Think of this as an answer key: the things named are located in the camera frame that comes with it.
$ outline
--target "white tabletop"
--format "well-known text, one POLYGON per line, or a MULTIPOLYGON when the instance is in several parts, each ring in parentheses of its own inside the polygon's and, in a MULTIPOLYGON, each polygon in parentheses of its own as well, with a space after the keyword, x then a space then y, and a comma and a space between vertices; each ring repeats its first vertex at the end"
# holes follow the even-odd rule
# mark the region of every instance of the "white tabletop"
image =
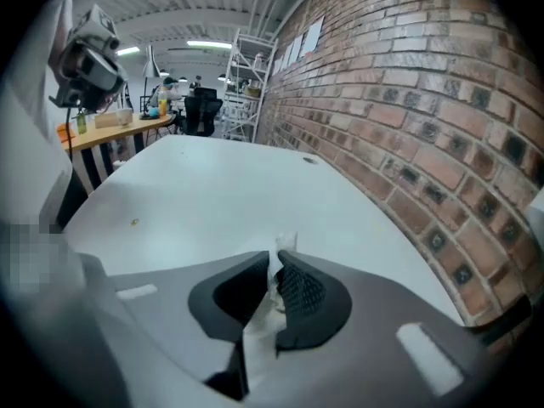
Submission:
POLYGON ((299 252, 397 281, 462 323, 433 271, 388 217, 306 153, 167 136, 93 192, 65 235, 76 251, 119 275, 271 250, 277 235, 295 231, 299 252))

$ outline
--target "ceiling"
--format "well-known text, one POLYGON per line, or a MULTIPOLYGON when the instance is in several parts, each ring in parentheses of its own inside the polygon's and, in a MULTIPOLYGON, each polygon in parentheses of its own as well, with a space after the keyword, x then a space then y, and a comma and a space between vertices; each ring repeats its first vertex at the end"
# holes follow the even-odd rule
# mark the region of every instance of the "ceiling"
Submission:
MULTIPOLYGON (((296 1, 73 0, 73 10, 74 22, 77 23, 97 3, 116 22, 123 46, 150 43, 154 46, 157 64, 175 69, 193 63, 226 65, 228 53, 187 50, 184 49, 186 40, 232 43, 237 29, 248 29, 249 25, 252 35, 271 37, 296 1)), ((129 59, 143 58, 142 53, 130 55, 129 59)))

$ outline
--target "brick wall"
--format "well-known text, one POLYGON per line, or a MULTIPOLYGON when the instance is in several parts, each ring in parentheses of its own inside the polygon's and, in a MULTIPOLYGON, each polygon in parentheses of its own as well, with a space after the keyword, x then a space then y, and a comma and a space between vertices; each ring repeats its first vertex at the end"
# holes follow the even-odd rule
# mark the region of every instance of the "brick wall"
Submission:
MULTIPOLYGON (((258 142, 313 152, 369 196, 431 265, 468 324, 544 283, 523 211, 544 185, 539 72, 493 0, 306 0, 258 142)), ((510 335, 503 343, 509 343, 510 335)))

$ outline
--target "metal shelving unit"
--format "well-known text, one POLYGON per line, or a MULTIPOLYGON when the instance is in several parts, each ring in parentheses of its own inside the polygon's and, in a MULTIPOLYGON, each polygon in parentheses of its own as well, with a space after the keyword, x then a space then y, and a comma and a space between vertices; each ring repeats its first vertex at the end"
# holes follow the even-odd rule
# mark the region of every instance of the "metal shelving unit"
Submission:
POLYGON ((277 46, 277 39, 267 41, 241 33, 238 29, 230 50, 224 83, 224 111, 221 117, 224 138, 255 142, 264 92, 277 46), (264 68, 253 68, 258 53, 263 55, 264 68), (261 89, 259 97, 238 93, 243 80, 258 83, 261 89), (229 81, 234 83, 236 92, 228 90, 229 81))

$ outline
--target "fluorescent light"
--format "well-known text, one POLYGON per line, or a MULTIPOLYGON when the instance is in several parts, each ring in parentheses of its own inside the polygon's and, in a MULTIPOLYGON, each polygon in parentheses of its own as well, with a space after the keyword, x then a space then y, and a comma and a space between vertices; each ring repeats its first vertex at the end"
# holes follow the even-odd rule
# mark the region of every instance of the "fluorescent light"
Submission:
POLYGON ((124 48, 123 50, 117 51, 117 56, 123 56, 124 54, 137 53, 138 51, 139 51, 138 47, 124 48))
POLYGON ((227 48, 228 50, 232 48, 232 44, 214 41, 187 41, 187 45, 189 47, 227 48))

